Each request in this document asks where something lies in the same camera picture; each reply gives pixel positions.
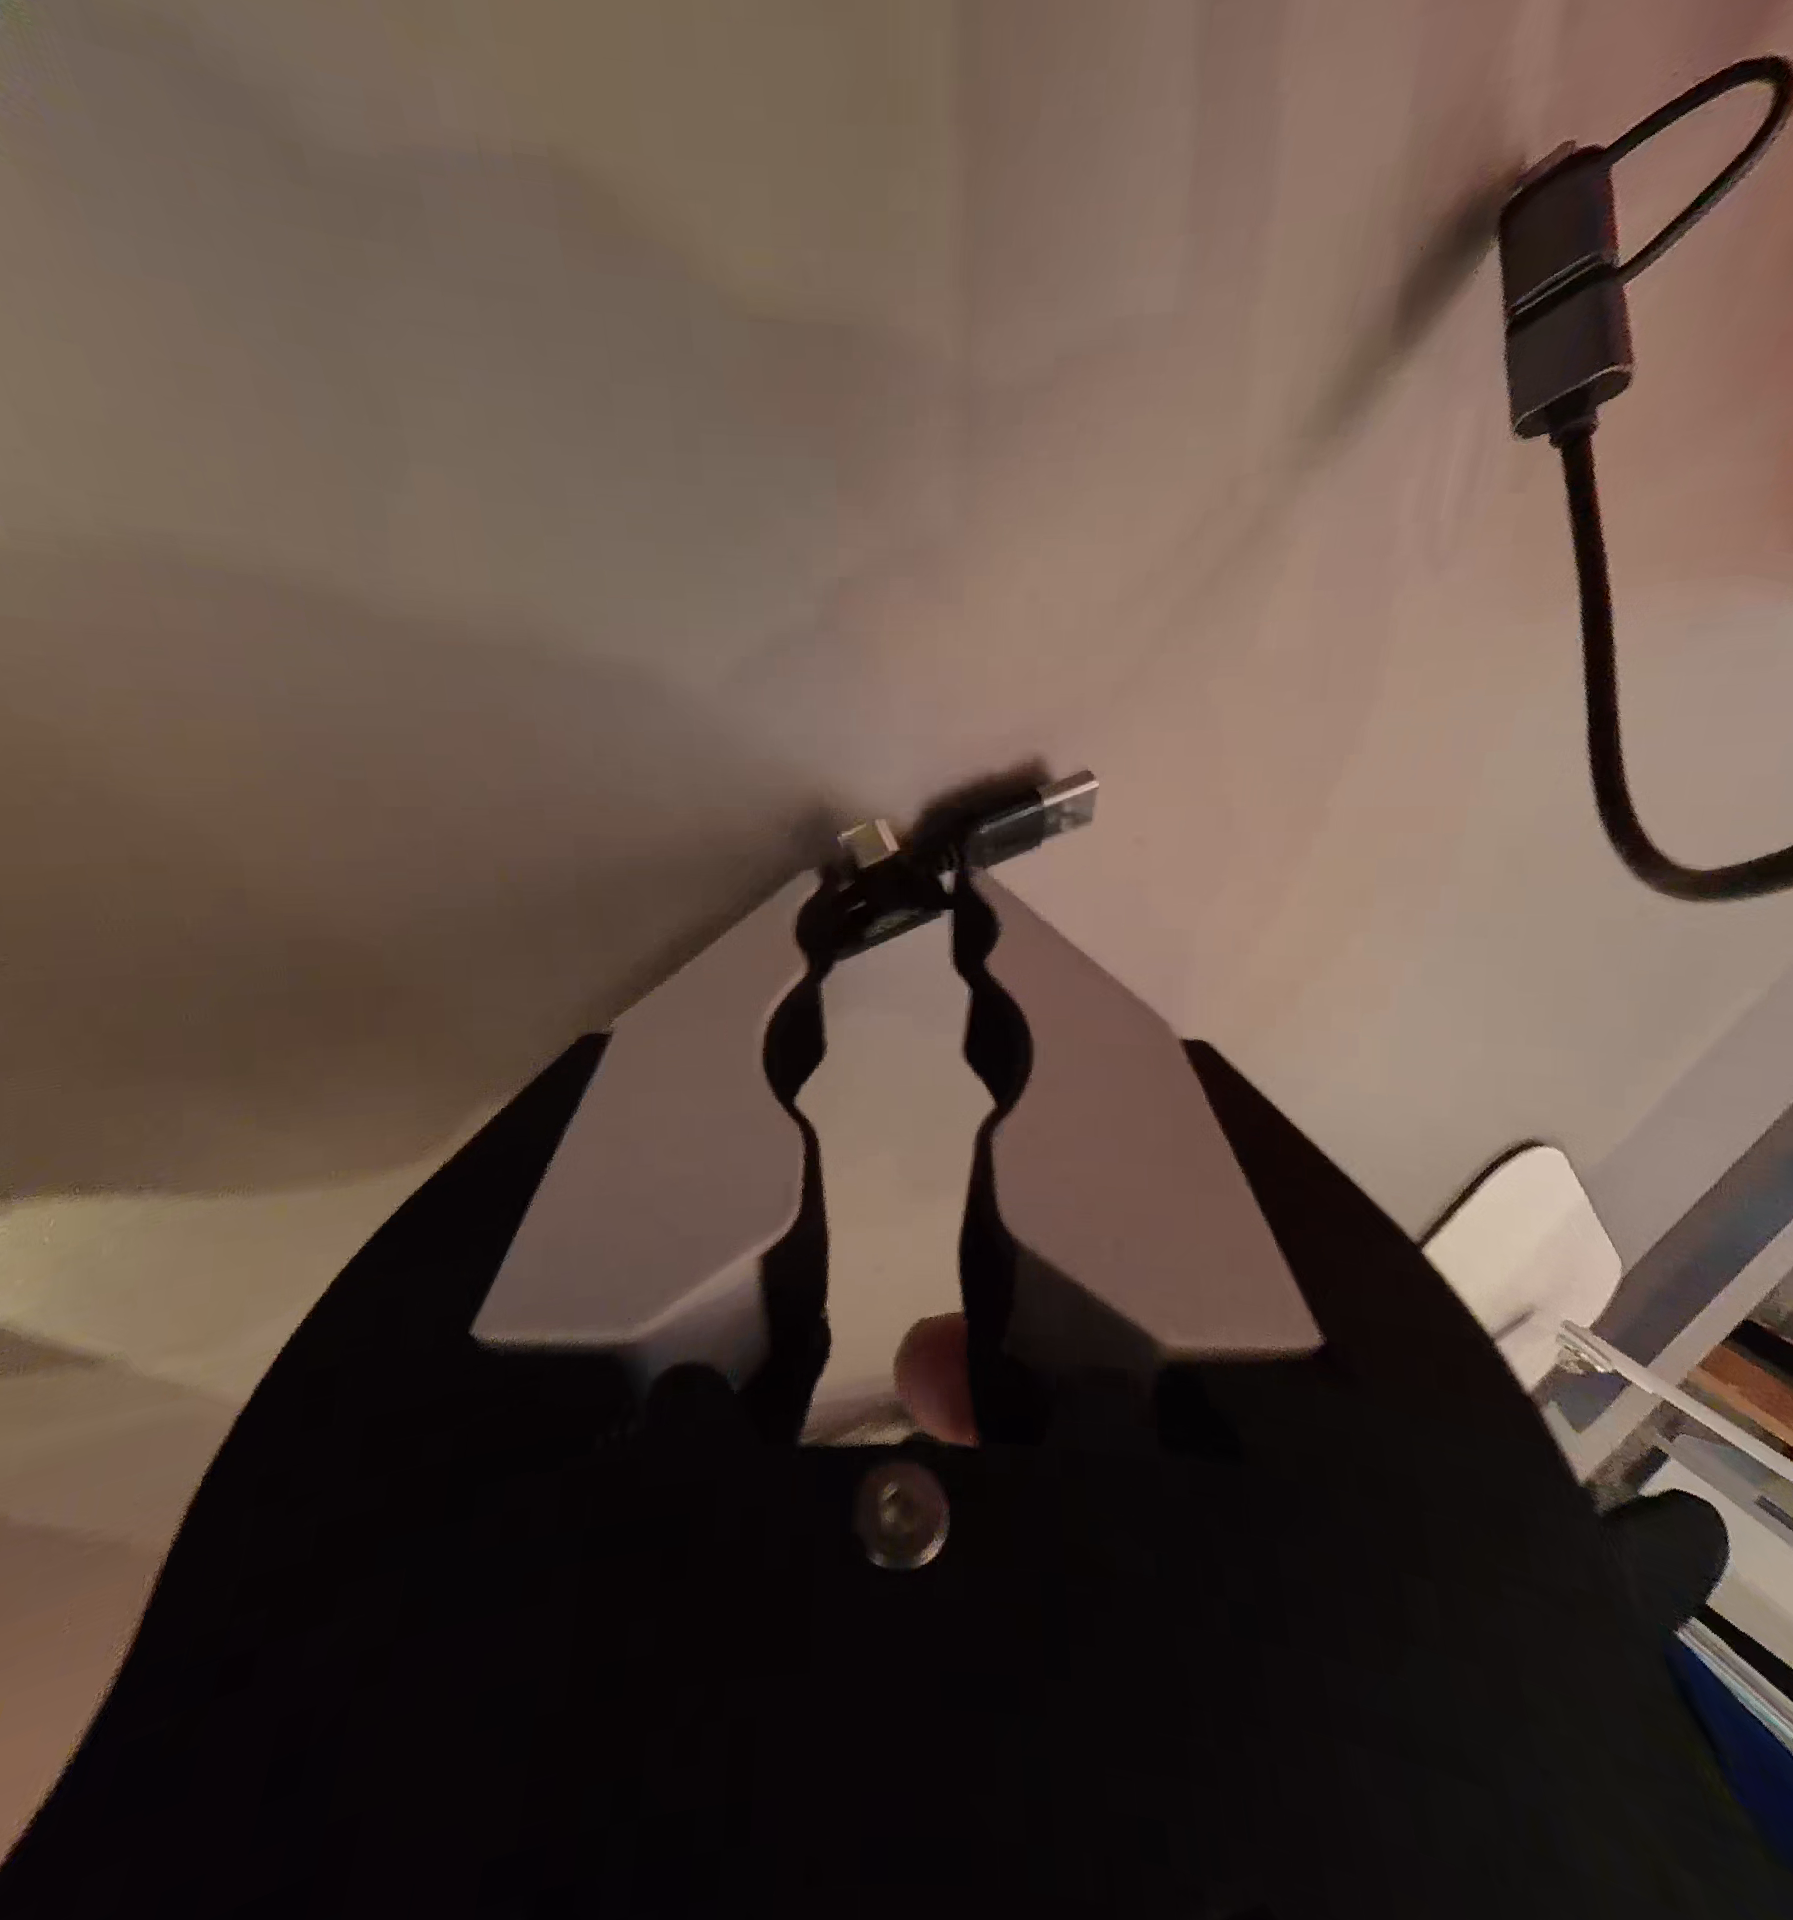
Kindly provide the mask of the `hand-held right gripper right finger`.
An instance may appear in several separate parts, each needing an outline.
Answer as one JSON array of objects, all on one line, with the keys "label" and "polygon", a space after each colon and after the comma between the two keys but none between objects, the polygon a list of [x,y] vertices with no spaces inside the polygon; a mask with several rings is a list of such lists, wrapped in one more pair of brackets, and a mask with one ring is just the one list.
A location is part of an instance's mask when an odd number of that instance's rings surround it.
[{"label": "hand-held right gripper right finger", "polygon": [[952,884],[986,1094],[959,1276],[978,1427],[1112,1380],[1319,1356],[1319,1321],[1176,1027],[997,878]]}]

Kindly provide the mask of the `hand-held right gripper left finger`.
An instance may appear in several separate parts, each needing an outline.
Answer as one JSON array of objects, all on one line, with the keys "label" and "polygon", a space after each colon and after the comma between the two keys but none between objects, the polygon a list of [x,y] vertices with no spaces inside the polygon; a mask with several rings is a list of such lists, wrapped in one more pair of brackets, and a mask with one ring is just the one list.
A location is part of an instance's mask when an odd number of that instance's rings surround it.
[{"label": "hand-held right gripper left finger", "polygon": [[781,884],[600,1037],[598,1068],[472,1314],[500,1356],[612,1359],[637,1390],[716,1368],[806,1419],[830,1359],[824,1189],[798,1091],[824,1052],[806,914]]}]

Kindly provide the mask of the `grey usb hub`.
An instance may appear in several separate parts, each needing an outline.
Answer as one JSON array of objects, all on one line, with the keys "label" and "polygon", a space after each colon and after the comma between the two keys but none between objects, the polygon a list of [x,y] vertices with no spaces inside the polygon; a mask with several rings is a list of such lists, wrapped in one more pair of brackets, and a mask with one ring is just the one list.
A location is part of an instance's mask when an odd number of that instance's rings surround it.
[{"label": "grey usb hub", "polygon": [[[1616,169],[1644,143],[1696,116],[1734,94],[1767,94],[1767,112],[1751,136],[1696,186],[1635,253],[1620,249]],[[1749,55],[1734,63],[1664,107],[1644,112],[1630,131],[1594,147],[1564,147],[1516,186],[1497,214],[1501,264],[1501,370],[1506,426],[1524,444],[1547,444],[1564,472],[1564,516],[1572,547],[1579,590],[1579,687],[1584,687],[1584,762],[1589,798],[1616,861],[1655,895],[1687,908],[1767,902],[1793,892],[1793,847],[1687,864],[1644,831],[1620,722],[1620,637],[1611,598],[1611,552],[1597,508],[1594,433],[1597,414],[1630,390],[1630,280],[1664,262],[1781,136],[1793,116],[1793,63]]]}]

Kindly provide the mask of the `white metal stand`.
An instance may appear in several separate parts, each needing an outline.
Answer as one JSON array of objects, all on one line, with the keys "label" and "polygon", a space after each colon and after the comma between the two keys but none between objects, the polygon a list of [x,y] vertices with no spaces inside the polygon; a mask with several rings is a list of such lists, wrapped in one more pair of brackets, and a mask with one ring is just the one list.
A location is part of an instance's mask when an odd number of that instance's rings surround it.
[{"label": "white metal stand", "polygon": [[1579,1483],[1607,1478],[1630,1436],[1677,1409],[1793,1488],[1793,1368],[1727,1336],[1727,1321],[1781,1283],[1793,1222],[1655,1359],[1579,1326],[1616,1301],[1626,1263],[1560,1148],[1516,1148],[1484,1169],[1427,1240],[1427,1258],[1497,1341]]}]

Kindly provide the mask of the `blue plastic bin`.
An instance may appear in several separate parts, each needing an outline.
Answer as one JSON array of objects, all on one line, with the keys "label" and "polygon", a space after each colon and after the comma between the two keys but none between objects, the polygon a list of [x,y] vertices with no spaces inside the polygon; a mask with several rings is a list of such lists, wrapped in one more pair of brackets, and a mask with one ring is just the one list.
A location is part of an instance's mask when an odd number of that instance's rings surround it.
[{"label": "blue plastic bin", "polygon": [[1793,1872],[1793,1747],[1755,1716],[1717,1666],[1687,1642],[1672,1642],[1677,1690],[1696,1713],[1724,1775],[1755,1839]]}]

